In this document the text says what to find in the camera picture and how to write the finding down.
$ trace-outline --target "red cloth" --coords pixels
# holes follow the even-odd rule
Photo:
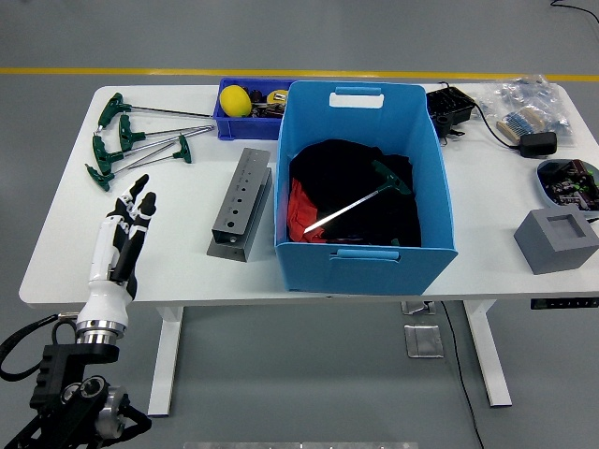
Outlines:
[[[291,193],[289,194],[289,205],[287,206],[287,227],[289,237],[293,241],[305,241],[308,243],[326,243],[322,233],[323,227],[304,234],[306,227],[316,223],[318,210],[296,179],[291,180]]]

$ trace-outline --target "gray floor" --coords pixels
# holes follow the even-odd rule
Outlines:
[[[598,73],[599,25],[549,0],[13,1],[0,3],[6,67],[162,67],[480,73]],[[574,3],[599,13],[591,0]],[[32,311],[19,286],[94,91],[105,85],[216,83],[220,76],[0,75],[0,324],[13,331],[55,311]],[[425,79],[427,82],[440,80]],[[398,80],[416,82],[418,79]],[[599,137],[599,84],[561,82]],[[76,241],[66,241],[69,245]],[[597,310],[489,313],[514,401],[491,409],[463,307],[447,304],[485,447],[596,447]],[[146,410],[158,343],[155,311],[130,309],[114,366],[89,368],[126,385]],[[185,312],[172,413],[123,443],[418,442],[478,447],[442,313],[446,357],[409,359],[399,304],[202,308]],[[34,365],[44,329],[6,370]],[[0,441],[33,417],[35,380],[2,383]]]

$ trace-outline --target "blue plastic tray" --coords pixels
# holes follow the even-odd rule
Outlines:
[[[218,94],[230,85],[237,84],[247,88],[248,92],[260,91],[268,95],[279,89],[289,90],[293,80],[265,80],[251,78],[222,78],[218,88]],[[281,119],[276,118],[246,118],[228,117],[216,98],[214,113],[212,117],[216,120],[218,127],[218,138],[221,140],[234,140],[236,138],[248,138],[258,140],[276,140],[279,138]]]

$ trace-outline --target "plastic bag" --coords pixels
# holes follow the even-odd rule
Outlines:
[[[487,84],[477,98],[488,122],[496,122],[514,144],[525,134],[554,132],[562,145],[574,144],[560,93],[543,75]]]

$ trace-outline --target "table leg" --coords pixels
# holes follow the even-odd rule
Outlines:
[[[478,363],[480,363],[485,385],[487,386],[490,406],[501,407],[512,405],[512,399],[507,390],[504,371],[487,320],[487,311],[494,302],[495,299],[463,301],[470,330],[475,341]]]
[[[162,331],[153,372],[148,415],[168,416],[183,321],[183,307],[158,307],[157,309],[162,316]]]

